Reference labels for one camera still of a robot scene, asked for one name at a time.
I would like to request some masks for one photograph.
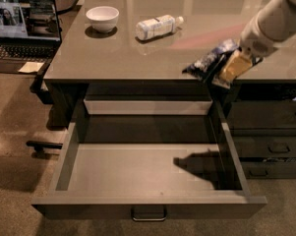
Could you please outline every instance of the brown floor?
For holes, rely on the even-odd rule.
[[[70,22],[74,14],[64,18]],[[37,158],[27,140],[62,142],[65,131],[46,128],[50,105],[30,93],[32,76],[0,74],[0,235],[170,235],[296,236],[296,180],[249,180],[268,205],[241,220],[48,220],[31,205],[43,196],[57,162],[57,150]]]

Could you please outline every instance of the white bottle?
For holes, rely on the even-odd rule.
[[[175,19],[170,15],[138,22],[136,26],[137,38],[139,40],[148,40],[156,36],[165,35],[174,32],[183,23],[183,17]]]

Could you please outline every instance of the bowl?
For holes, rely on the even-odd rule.
[[[119,11],[110,6],[94,7],[87,11],[87,18],[95,30],[107,33],[116,27]]]

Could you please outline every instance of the open laptop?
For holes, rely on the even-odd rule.
[[[55,0],[0,0],[0,72],[47,66],[62,42]]]

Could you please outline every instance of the bottle cap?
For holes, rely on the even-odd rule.
[[[182,24],[184,24],[184,18],[183,17],[176,18],[176,25],[180,26]]]

